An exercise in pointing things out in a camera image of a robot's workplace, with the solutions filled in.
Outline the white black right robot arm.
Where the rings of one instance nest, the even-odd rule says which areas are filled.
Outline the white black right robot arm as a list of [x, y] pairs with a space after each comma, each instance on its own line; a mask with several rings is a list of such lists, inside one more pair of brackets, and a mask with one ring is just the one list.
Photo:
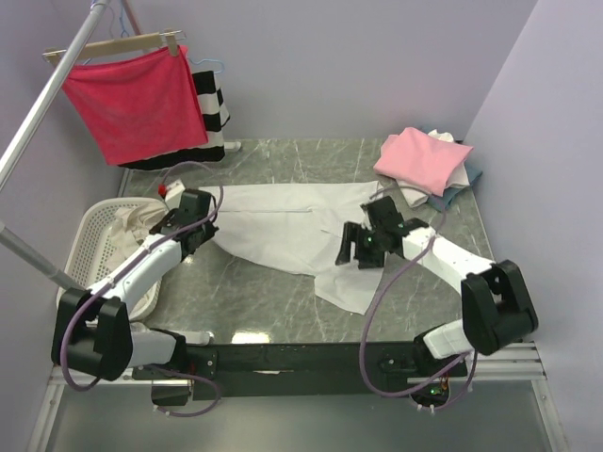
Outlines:
[[477, 351], [489, 356], [532, 334], [539, 319], [519, 266], [496, 263], [461, 248], [419, 218], [404, 219], [391, 197], [362, 206], [368, 224], [347, 221], [335, 259], [361, 269], [382, 268], [385, 256], [422, 266], [461, 297], [462, 318], [419, 334], [414, 365], [433, 376], [447, 359]]

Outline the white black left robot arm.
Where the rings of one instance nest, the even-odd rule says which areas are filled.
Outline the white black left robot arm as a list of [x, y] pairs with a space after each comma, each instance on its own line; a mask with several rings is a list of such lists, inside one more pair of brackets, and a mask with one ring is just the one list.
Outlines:
[[175, 379], [190, 368], [184, 335], [143, 328], [133, 331], [130, 315], [139, 300], [171, 269], [217, 231], [224, 195], [187, 189], [148, 233], [139, 248], [111, 274], [88, 289], [68, 289], [57, 308], [51, 359], [77, 391], [71, 373], [94, 383], [113, 381], [129, 367], [155, 366]]

